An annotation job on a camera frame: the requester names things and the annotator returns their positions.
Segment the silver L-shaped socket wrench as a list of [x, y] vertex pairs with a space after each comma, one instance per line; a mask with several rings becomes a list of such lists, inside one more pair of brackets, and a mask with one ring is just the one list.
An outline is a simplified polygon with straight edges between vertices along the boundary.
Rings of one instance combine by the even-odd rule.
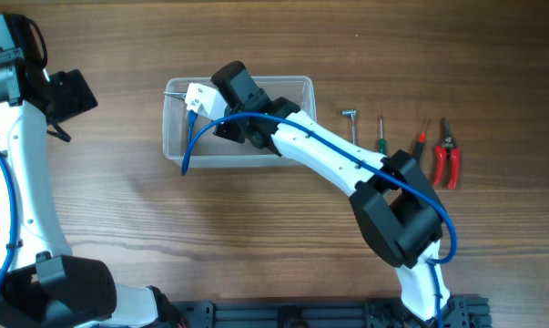
[[356, 117], [357, 117], [357, 110], [356, 109], [344, 109], [342, 110], [341, 114], [344, 117], [348, 117], [351, 119], [351, 141], [352, 144], [357, 146], [357, 127], [356, 127]]

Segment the green handle screwdriver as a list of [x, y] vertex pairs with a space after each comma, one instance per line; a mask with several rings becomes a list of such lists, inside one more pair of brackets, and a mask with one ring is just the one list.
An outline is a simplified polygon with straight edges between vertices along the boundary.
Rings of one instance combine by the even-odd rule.
[[380, 137], [378, 140], [378, 150], [381, 154], [386, 155], [387, 154], [387, 142], [384, 137], [384, 122], [383, 122], [383, 116], [379, 116], [379, 131], [380, 131]]

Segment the black red handle screwdriver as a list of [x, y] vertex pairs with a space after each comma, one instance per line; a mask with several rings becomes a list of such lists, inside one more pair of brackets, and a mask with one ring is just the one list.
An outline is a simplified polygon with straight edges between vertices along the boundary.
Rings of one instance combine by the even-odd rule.
[[416, 139], [413, 150], [412, 150], [412, 156], [418, 163], [421, 162], [422, 153], [425, 147], [430, 122], [431, 121], [428, 118], [425, 118], [422, 121], [418, 138]]

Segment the red handle snips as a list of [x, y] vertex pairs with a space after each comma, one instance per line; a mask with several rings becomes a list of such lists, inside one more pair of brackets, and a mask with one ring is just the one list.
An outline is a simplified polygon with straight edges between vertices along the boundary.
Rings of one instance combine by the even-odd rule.
[[461, 151], [453, 137], [450, 123], [446, 118], [441, 120], [442, 141], [434, 147], [436, 168], [434, 171], [433, 184], [438, 185], [443, 178], [445, 165], [451, 164], [450, 176], [447, 184], [449, 190], [455, 190], [460, 177]]

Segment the orange black needle-nose pliers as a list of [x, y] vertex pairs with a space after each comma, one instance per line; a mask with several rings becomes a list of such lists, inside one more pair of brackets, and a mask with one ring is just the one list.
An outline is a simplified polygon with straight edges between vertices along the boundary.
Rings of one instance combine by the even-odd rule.
[[185, 92], [165, 92], [164, 95], [167, 97], [173, 97], [176, 99], [185, 100], [187, 94]]

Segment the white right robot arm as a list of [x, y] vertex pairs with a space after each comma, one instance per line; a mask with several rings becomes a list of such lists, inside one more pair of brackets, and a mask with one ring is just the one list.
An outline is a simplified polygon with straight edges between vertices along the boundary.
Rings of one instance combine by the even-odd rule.
[[316, 123], [297, 104], [271, 99], [233, 61], [211, 78], [226, 109], [215, 133], [256, 149], [268, 149], [319, 173], [349, 199], [363, 239], [396, 271], [403, 306], [415, 319], [444, 325], [450, 298], [442, 277], [442, 232], [454, 234], [450, 217], [414, 157], [388, 157], [362, 149]]

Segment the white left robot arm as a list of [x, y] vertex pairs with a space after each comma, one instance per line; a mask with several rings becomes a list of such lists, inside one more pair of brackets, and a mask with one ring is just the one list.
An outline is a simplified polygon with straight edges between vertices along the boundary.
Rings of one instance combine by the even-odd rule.
[[45, 40], [32, 19], [0, 14], [0, 325], [180, 327], [155, 287], [114, 282], [101, 261], [76, 257], [56, 214], [49, 137], [97, 105], [78, 70], [46, 72]]

